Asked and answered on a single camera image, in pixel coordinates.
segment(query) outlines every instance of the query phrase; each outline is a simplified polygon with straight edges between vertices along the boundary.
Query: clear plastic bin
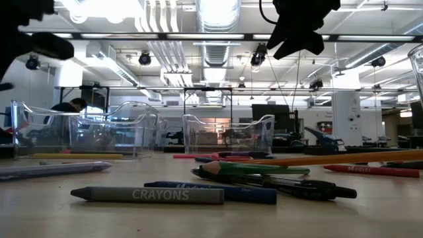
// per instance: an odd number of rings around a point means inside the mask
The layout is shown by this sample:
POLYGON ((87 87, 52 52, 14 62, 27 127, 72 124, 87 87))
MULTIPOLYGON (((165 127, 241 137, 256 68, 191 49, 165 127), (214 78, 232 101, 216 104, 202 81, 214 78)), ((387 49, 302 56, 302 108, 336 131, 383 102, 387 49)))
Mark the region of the clear plastic bin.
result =
POLYGON ((142 102, 124 102, 108 114, 72 116, 70 150, 148 157, 155 149, 158 121, 159 112, 142 102))
POLYGON ((416 76, 417 89, 420 94, 420 101, 423 102, 423 45, 416 47, 408 53, 414 75, 416 76))
POLYGON ((158 117, 157 110, 142 102, 125 102, 108 114, 78 114, 14 100, 15 157, 64 151, 147 157, 154 151, 158 117))
POLYGON ((36 108, 19 100, 11 104, 15 157, 59 153, 69 147, 69 117, 78 113, 36 108))
POLYGON ((193 115, 184 115, 185 153, 217 151, 272 152, 274 115, 265 115, 252 123, 207 123, 193 115))

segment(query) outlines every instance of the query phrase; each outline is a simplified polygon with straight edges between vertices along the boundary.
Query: green pencil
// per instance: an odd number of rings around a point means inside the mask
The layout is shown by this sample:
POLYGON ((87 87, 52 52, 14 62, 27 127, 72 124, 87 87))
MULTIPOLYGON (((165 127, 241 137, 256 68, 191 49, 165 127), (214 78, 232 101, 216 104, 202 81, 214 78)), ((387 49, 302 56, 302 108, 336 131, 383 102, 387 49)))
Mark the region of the green pencil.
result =
POLYGON ((310 170, 306 168, 289 169, 286 166, 228 163, 219 161, 200 165, 200 168, 214 175, 306 175, 310 173, 310 170))

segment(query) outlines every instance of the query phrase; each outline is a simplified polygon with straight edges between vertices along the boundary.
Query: orange pencil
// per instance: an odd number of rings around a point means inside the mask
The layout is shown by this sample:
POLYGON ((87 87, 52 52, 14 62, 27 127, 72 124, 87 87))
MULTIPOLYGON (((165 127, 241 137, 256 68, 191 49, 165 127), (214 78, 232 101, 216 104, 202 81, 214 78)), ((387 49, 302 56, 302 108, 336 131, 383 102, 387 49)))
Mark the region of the orange pencil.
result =
POLYGON ((423 161, 423 150, 414 149, 408 151, 390 151, 375 153, 356 153, 344 155, 326 155, 318 157, 303 157, 291 159, 266 159, 254 161, 242 161, 240 163, 254 163, 261 165, 278 166, 304 166, 304 165, 328 165, 341 163, 371 163, 388 161, 423 161))

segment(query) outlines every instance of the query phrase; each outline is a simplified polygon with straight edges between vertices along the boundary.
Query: white column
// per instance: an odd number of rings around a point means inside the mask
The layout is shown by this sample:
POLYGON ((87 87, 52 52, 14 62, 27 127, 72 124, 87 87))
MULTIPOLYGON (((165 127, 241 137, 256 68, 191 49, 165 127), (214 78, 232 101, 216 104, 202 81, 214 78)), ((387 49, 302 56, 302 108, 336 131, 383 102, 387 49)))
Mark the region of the white column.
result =
MULTIPOLYGON (((75 48, 75 58, 85 58, 87 54, 87 45, 89 41, 73 41, 73 47, 75 48)), ((82 85, 83 80, 83 68, 72 61, 71 59, 63 62, 60 67, 56 68, 56 74, 54 76, 54 86, 55 87, 79 87, 82 85)), ((69 102, 70 100, 81 97, 80 90, 73 90, 65 98, 63 102, 69 102)), ((60 101, 60 90, 56 89, 53 94, 54 104, 59 103, 60 101)))
MULTIPOLYGON (((343 71, 345 75, 334 76, 336 89, 359 89, 360 78, 355 69, 343 71)), ((361 146, 362 119, 360 94, 337 92, 332 95, 333 135, 342 138, 347 146, 361 146)))

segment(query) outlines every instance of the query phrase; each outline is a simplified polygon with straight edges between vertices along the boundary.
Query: table surface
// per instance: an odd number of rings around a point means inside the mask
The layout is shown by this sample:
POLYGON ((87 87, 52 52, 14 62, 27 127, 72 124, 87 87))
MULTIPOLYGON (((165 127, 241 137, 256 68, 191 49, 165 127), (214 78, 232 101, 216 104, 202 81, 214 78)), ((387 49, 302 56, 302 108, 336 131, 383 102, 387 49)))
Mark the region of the table surface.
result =
MULTIPOLYGON (((1 160, 0 166, 39 162, 1 160)), ((316 202, 281 194, 277 205, 226 202, 220 206, 86 202, 69 194, 85 186, 142 186, 156 180, 204 182, 190 173, 199 163, 172 159, 171 154, 111 163, 113 167, 101 173, 2 182, 0 237, 397 238, 421 237, 423 231, 423 183, 419 178, 334 173, 319 166, 310 167, 311 174, 305 178, 355 188, 358 197, 316 202)))

